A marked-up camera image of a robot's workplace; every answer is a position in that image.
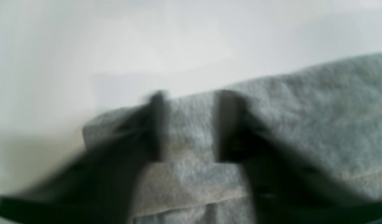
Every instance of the white surface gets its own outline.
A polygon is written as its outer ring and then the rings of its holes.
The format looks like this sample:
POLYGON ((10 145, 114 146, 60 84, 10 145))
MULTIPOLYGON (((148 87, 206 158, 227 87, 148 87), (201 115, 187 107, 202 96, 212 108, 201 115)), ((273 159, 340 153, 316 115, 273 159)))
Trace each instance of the white surface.
POLYGON ((101 110, 382 51, 381 0, 0 0, 0 193, 101 110))

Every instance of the gray towel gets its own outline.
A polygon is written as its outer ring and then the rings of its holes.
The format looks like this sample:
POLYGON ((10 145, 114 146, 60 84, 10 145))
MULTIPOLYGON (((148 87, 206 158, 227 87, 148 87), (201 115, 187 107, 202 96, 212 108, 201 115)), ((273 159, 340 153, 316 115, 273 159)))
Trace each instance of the gray towel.
MULTIPOLYGON (((382 54, 356 57, 223 89, 239 91, 280 139, 361 194, 382 198, 382 54)), ((168 102, 166 163, 152 164, 136 194, 135 223, 252 223, 245 181, 214 162, 214 91, 168 102)), ((84 126, 86 146, 137 108, 84 126)))

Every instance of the gray fabric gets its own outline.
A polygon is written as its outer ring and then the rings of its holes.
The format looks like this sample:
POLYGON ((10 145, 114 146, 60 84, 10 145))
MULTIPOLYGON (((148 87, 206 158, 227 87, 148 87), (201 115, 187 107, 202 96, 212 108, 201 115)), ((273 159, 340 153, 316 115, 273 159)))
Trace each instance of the gray fabric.
MULTIPOLYGON (((314 66, 227 86, 252 102, 273 132, 356 191, 382 198, 382 54, 314 66)), ((214 92, 170 100, 166 164, 143 176, 135 223, 250 223, 234 165, 213 161, 214 92), (237 217, 232 221, 226 216, 237 217)), ((87 146, 136 108, 87 123, 87 146)))

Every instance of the clip jaw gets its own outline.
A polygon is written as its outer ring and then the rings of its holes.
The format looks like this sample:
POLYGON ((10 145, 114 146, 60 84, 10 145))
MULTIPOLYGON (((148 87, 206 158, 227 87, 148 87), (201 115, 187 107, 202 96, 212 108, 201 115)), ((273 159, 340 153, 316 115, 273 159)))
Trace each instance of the clip jaw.
POLYGON ((123 224, 138 177, 161 160, 162 92, 48 181, 18 196, 0 196, 0 216, 25 224, 123 224))
POLYGON ((240 94, 220 92, 214 113, 218 161, 242 167, 258 223, 382 223, 382 201, 352 192, 275 139, 240 94))

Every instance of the white background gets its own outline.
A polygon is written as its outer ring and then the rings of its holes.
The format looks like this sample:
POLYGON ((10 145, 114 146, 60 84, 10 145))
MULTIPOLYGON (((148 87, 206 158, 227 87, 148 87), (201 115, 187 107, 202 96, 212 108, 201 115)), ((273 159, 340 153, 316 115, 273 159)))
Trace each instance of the white background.
POLYGON ((382 0, 0 0, 0 193, 102 111, 382 51, 382 0))

